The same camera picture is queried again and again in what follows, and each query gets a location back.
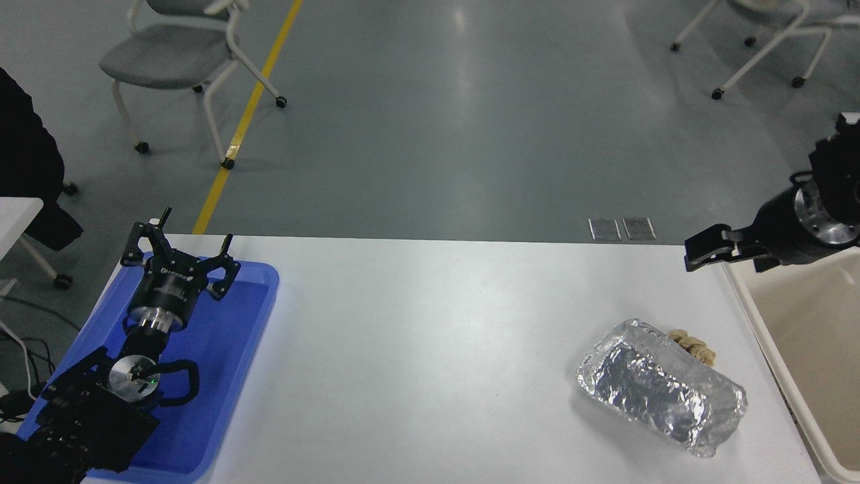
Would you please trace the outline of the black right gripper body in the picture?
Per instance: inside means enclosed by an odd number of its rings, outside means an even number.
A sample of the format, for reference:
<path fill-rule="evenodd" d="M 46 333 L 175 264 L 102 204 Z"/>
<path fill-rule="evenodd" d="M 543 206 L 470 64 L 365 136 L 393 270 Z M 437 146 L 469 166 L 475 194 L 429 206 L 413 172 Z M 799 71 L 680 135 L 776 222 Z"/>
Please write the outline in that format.
<path fill-rule="evenodd" d="M 761 206 L 752 236 L 781 266 L 805 266 L 858 246 L 858 223 L 833 217 L 817 188 L 789 188 Z"/>

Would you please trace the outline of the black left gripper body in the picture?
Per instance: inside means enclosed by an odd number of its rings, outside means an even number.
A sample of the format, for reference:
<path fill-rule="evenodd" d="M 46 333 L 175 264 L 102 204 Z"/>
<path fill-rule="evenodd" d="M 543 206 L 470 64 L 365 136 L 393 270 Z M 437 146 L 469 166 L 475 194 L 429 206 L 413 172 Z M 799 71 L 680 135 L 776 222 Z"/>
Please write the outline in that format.
<path fill-rule="evenodd" d="M 132 295 L 131 315 L 160 309 L 176 317 L 190 317 L 200 294 L 207 287 L 207 277 L 188 274 L 188 266 L 169 268 L 157 257 L 144 264 L 144 275 Z"/>

